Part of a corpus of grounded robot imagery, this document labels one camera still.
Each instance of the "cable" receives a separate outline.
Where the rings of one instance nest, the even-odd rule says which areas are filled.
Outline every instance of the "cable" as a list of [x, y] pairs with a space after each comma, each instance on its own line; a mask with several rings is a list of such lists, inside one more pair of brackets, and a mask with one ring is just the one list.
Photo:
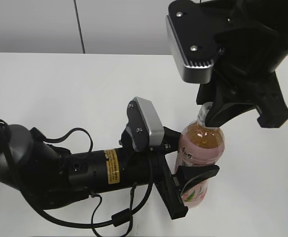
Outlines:
[[[120, 237], [126, 237], [132, 230], [133, 228], [133, 214], [132, 214], [132, 207], [133, 207], [133, 201], [134, 201], [134, 192], [135, 192], [135, 188], [136, 188], [136, 185], [134, 185], [131, 190], [130, 190], [130, 208], [129, 208], [129, 214], [130, 214], [130, 221], [129, 221], [129, 227], [128, 227], [128, 230], [126, 231], [126, 233], [124, 235], [121, 235]], [[93, 194], [91, 196], [92, 198], [94, 197], [99, 197], [99, 203], [97, 205], [97, 207], [95, 208], [92, 216], [91, 216], [91, 225], [93, 225], [93, 222], [94, 222], [94, 216], [95, 216], [95, 213], [98, 209], [98, 207], [101, 205], [102, 201], [103, 201], [103, 198], [101, 197], [101, 195], [99, 194]], [[95, 234], [95, 236], [97, 237], [102, 237], [97, 231], [95, 228], [91, 228], [91, 230], [93, 231], [93, 233]]]
[[77, 10], [77, 4], [76, 4], [76, 0], [73, 0], [73, 1], [74, 1], [75, 14], [76, 14], [76, 20], [77, 20], [77, 25], [78, 25], [81, 49], [83, 50], [83, 54], [85, 54], [85, 45], [84, 45], [84, 40], [83, 40], [83, 34], [81, 33], [81, 27], [80, 27], [79, 15], [78, 15], [78, 10]]
[[[66, 138], [68, 138], [75, 131], [86, 132], [86, 134], [88, 135], [88, 137], [90, 138], [90, 141], [91, 141], [90, 149], [89, 149], [91, 151], [91, 149], [93, 147], [92, 139], [91, 139], [89, 133], [83, 128], [74, 128], [71, 131], [69, 131], [66, 135], [64, 135], [63, 137], [58, 138], [58, 139], [47, 139], [47, 138], [45, 138], [45, 140], [48, 141], [48, 142], [51, 142], [51, 143], [58, 143], [58, 142], [64, 141]], [[73, 223], [73, 222], [62, 221], [62, 220], [59, 220], [59, 219], [49, 215], [47, 212], [45, 212], [41, 207], [39, 207], [37, 205], [36, 201], [33, 199], [32, 195], [28, 192], [26, 186], [22, 182], [22, 179], [21, 179], [21, 176], [20, 176], [20, 174], [18, 172], [17, 166], [16, 166], [16, 164], [15, 164], [15, 162], [13, 160], [12, 153], [11, 153], [8, 141], [7, 141], [6, 137], [5, 137], [5, 135], [3, 134], [3, 131], [1, 130], [1, 128], [0, 128], [0, 145], [2, 146], [2, 150], [3, 150], [4, 156], [5, 156], [6, 162], [8, 164], [11, 176], [12, 176], [16, 186], [18, 187], [20, 193], [22, 194], [22, 196], [24, 197], [26, 202], [31, 206], [31, 208], [38, 215], [40, 215], [42, 218], [44, 218], [47, 221], [52, 222], [52, 223], [54, 223], [56, 225], [69, 227], [69, 228], [78, 228], [78, 229], [95, 229], [95, 228], [101, 228], [101, 227], [105, 227], [105, 226], [109, 226], [109, 225], [113, 224], [112, 220], [106, 221], [106, 222], [101, 222], [101, 223], [96, 223], [96, 224], [93, 224], [93, 223], [91, 223], [91, 224]], [[133, 187], [131, 189], [130, 210], [132, 210], [132, 211], [130, 212], [130, 215], [131, 215], [131, 217], [130, 217], [130, 225], [129, 225], [127, 233], [124, 236], [126, 236], [132, 229], [132, 226], [133, 226], [133, 214], [137, 213], [145, 205], [145, 203], [147, 202], [148, 197], [149, 197], [149, 195], [151, 193], [151, 190], [152, 190], [153, 171], [152, 171], [152, 164], [151, 164], [150, 158], [148, 158], [148, 161], [149, 161], [149, 168], [150, 168], [149, 184], [147, 186], [147, 190], [146, 190], [146, 193], [145, 193], [142, 201], [133, 210], [132, 210], [132, 206], [133, 206], [133, 200], [134, 200], [134, 189], [135, 189], [135, 187]], [[98, 204], [98, 206], [96, 207], [94, 212], [98, 209], [100, 204], [101, 204], [101, 202]]]
[[44, 138], [43, 138], [43, 141], [44, 141], [44, 142], [47, 142], [47, 143], [60, 143], [60, 142], [64, 142], [73, 132], [76, 132], [76, 131], [82, 131], [82, 132], [86, 133], [87, 136], [89, 137], [90, 146], [89, 146], [89, 150], [88, 150], [88, 155], [90, 155], [90, 154], [91, 154], [91, 151], [93, 150], [94, 143], [93, 143], [93, 140], [91, 139], [91, 136], [90, 136], [89, 132], [87, 132], [85, 129], [83, 129], [83, 128], [81, 128], [81, 127], [76, 127], [76, 128], [71, 129], [67, 134], [65, 134], [63, 137], [60, 137], [60, 138], [49, 139], [49, 138], [44, 137]]
[[0, 145], [2, 146], [3, 153], [5, 155], [5, 159], [7, 161], [11, 176], [18, 187], [19, 191], [21, 192], [22, 196], [26, 200], [26, 202], [32, 207], [32, 209], [39, 214], [41, 217], [46, 219], [47, 221], [50, 221], [56, 225], [64, 226], [64, 227], [70, 227], [70, 228], [78, 228], [78, 229], [91, 229], [93, 228], [100, 228], [105, 227], [112, 224], [111, 221], [101, 222], [94, 224], [93, 226], [91, 224], [82, 224], [82, 223], [72, 223], [67, 221], [59, 220], [51, 215], [49, 215], [47, 212], [45, 212], [41, 207], [37, 205], [37, 203], [33, 200], [33, 197], [31, 194], [27, 191], [26, 186], [23, 184], [22, 179], [20, 177], [20, 174], [18, 172], [18, 169], [16, 167], [16, 164], [13, 160], [11, 150], [9, 147], [9, 144], [6, 140], [6, 137], [4, 136], [2, 130], [0, 129]]

